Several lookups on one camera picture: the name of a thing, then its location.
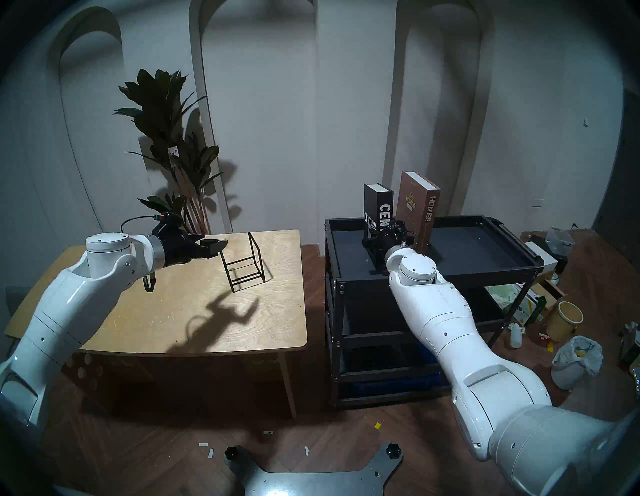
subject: plastic bag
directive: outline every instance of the plastic bag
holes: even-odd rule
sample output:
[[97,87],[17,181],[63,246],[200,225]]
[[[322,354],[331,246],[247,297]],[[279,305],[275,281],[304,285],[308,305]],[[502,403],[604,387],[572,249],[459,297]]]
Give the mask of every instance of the plastic bag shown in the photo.
[[602,346],[593,339],[574,336],[561,347],[552,362],[552,370],[561,371],[569,365],[579,363],[591,376],[600,372],[602,366]]
[[508,309],[516,300],[518,293],[520,292],[520,288],[515,284],[487,286],[486,290],[502,310],[505,308]]

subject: small plastic bottle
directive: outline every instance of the small plastic bottle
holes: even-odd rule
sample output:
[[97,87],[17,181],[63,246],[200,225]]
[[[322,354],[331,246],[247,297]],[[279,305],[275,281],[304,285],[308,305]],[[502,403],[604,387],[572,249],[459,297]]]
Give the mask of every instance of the small plastic bottle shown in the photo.
[[524,327],[515,322],[509,324],[511,329],[511,347],[520,348],[522,346],[522,335],[524,334]]

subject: black knob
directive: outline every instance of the black knob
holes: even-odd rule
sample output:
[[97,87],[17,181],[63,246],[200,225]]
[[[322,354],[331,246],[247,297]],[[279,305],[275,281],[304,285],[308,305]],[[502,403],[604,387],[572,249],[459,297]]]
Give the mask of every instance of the black knob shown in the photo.
[[398,446],[396,443],[389,443],[389,446],[387,446],[387,454],[389,455],[389,458],[391,458],[392,460],[397,460],[398,458],[400,458],[400,453],[402,453],[400,451],[400,446]]
[[236,456],[238,456],[238,448],[236,448],[235,446],[229,446],[225,451],[225,456],[227,457],[227,460],[234,459]]

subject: book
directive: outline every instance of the book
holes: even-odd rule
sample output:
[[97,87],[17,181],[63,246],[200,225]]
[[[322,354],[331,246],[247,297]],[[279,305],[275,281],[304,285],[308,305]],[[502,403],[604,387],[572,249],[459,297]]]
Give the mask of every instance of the book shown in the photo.
[[369,228],[389,227],[393,215],[394,192],[381,184],[364,185],[364,239],[371,239]]
[[433,229],[440,188],[417,172],[402,172],[396,205],[396,220],[404,221],[415,236],[412,248],[425,255]]

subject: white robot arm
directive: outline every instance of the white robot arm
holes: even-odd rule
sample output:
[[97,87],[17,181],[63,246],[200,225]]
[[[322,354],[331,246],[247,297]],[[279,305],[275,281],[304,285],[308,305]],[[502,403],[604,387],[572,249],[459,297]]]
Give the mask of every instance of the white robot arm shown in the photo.
[[588,484],[637,412],[612,424],[554,408],[535,373],[486,345],[468,303],[433,260],[403,243],[389,249],[385,261],[409,329],[451,384],[453,412],[474,458],[493,458],[503,476],[530,495]]
[[111,232],[87,238],[80,261],[45,290],[13,356],[0,365],[0,404],[29,436],[37,437],[45,424],[47,385],[100,328],[120,293],[144,276],[152,275],[153,284],[154,272],[163,267],[214,257],[227,244],[197,244],[203,236],[179,229],[179,217],[156,218],[161,223],[150,236]]

